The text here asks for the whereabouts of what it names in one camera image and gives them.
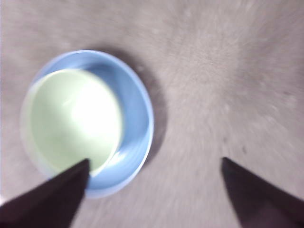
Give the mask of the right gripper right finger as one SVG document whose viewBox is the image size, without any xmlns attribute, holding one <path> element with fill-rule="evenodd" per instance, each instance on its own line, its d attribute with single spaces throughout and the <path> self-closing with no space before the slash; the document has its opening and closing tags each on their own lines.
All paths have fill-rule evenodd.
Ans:
<svg viewBox="0 0 304 228">
<path fill-rule="evenodd" d="M 227 157 L 221 174 L 228 198 L 243 228 L 302 228 L 303 200 L 265 181 Z"/>
</svg>

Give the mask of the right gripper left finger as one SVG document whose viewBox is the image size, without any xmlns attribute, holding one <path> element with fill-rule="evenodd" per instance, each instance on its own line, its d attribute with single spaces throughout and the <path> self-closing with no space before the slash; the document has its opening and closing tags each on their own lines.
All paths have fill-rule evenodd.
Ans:
<svg viewBox="0 0 304 228">
<path fill-rule="evenodd" d="M 58 174 L 0 208 L 2 228 L 68 228 L 84 197 L 89 160 Z"/>
</svg>

